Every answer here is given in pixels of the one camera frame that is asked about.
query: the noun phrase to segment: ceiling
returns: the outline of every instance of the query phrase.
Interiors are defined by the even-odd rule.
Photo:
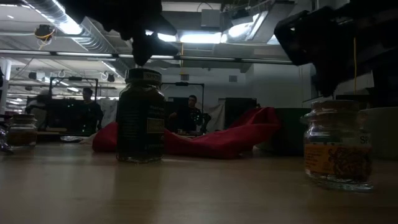
[[[10,6],[18,3],[18,0],[0,0],[0,49],[10,50],[45,50],[45,51],[61,51],[61,52],[87,52],[80,44],[75,41],[75,37],[65,35],[61,30],[57,29],[55,37],[51,43],[44,45],[34,35],[34,30],[40,24],[53,25],[43,15],[29,6]],[[251,6],[253,13],[260,13],[254,10],[256,5],[262,1],[249,0],[210,0],[207,3],[214,9],[221,9],[223,11],[232,10],[234,6],[246,7]],[[293,12],[299,12],[304,9],[310,9],[310,0],[299,1],[278,1],[272,0],[273,5],[266,10],[267,17],[261,23],[256,36],[252,40],[245,40],[240,42],[231,42],[225,44],[190,44],[190,43],[173,43],[176,47],[183,51],[184,55],[195,56],[215,56],[215,57],[237,57],[237,58],[273,58],[273,59],[288,59],[282,48],[277,45],[268,45],[268,41],[272,38],[273,28],[276,23],[287,17]],[[173,0],[163,1],[164,12],[163,15],[167,18],[181,34],[187,30],[201,31],[201,10],[209,9],[210,6],[203,4],[197,0]],[[119,34],[115,31],[106,32],[102,25],[92,19],[85,20],[85,25],[88,30],[95,33],[99,39],[109,44],[115,52],[120,54],[131,54],[131,41],[123,41]],[[31,71],[44,71],[46,75],[57,76],[60,71],[66,72],[66,76],[78,76],[98,78],[100,85],[103,87],[114,86],[116,90],[102,90],[100,95],[118,95],[118,91],[123,87],[123,77],[115,75],[116,81],[114,83],[107,83],[102,80],[106,77],[103,73],[114,73],[114,71],[102,61],[97,60],[82,60],[82,59],[68,59],[55,60],[51,58],[26,58],[13,57],[8,58],[12,63],[11,70],[11,86],[10,93],[31,93],[37,94],[44,88],[37,87],[32,91],[25,90],[24,86],[15,86],[18,84],[32,84],[32,85],[46,85],[46,83],[37,80],[29,80],[28,74]],[[134,67],[132,59],[123,60],[121,62],[125,68]],[[29,65],[24,72],[17,70]],[[163,61],[150,60],[146,65],[149,68],[165,69],[180,67],[179,61]],[[186,61],[183,63],[185,68],[228,68],[236,69],[241,73],[245,73],[250,64],[246,63],[230,63],[230,62],[209,62],[209,61]],[[81,84],[81,86],[90,85],[89,83]],[[55,94],[71,94],[66,91],[66,88],[59,88]]]

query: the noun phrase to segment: small jar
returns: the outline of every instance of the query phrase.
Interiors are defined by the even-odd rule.
[[[363,129],[359,104],[350,100],[312,103],[304,120],[305,172],[329,189],[370,191],[371,138]]]
[[[159,72],[134,68],[126,74],[120,92],[118,115],[119,161],[146,163],[159,161],[164,152],[165,97],[160,91]]]
[[[33,149],[36,146],[37,128],[33,114],[15,114],[7,134],[11,150]]]

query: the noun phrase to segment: red fabric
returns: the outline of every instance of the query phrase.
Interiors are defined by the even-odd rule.
[[[93,139],[93,150],[95,152],[114,152],[118,139],[118,124],[112,122],[99,130]]]
[[[181,156],[234,159],[243,151],[251,150],[255,144],[268,140],[279,128],[274,108],[253,109],[244,113],[231,128],[194,139],[181,138],[165,130],[165,152]],[[107,125],[94,138],[93,150],[115,151],[116,136],[117,124]]]

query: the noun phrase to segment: table surface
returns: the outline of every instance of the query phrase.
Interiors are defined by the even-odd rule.
[[[78,144],[0,156],[0,223],[398,223],[398,163],[370,194],[312,185],[302,158],[117,162]]]

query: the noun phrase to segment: ventilation duct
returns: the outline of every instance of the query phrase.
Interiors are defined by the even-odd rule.
[[[117,53],[115,48],[102,36],[101,32],[88,18],[78,25],[56,0],[23,0],[28,6],[50,21],[56,28],[67,34],[80,34],[85,37],[72,38],[76,43],[93,53]],[[112,71],[124,76],[129,69],[120,59],[103,62]]]

